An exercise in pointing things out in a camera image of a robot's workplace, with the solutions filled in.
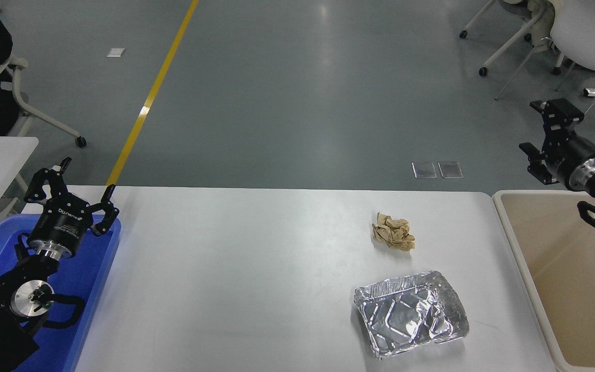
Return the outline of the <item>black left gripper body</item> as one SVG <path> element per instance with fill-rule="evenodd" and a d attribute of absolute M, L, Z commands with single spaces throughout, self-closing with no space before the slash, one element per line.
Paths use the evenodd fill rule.
<path fill-rule="evenodd" d="M 75 195 L 49 199 L 28 236 L 33 250 L 54 250 L 62 256 L 75 256 L 86 231 L 93 223 L 89 202 Z"/>

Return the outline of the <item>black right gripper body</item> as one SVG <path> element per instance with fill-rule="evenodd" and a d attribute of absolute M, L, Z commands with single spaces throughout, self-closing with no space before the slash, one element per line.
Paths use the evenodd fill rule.
<path fill-rule="evenodd" d="M 595 144 L 581 136 L 549 139 L 548 171 L 565 188 L 584 188 L 595 176 Z"/>

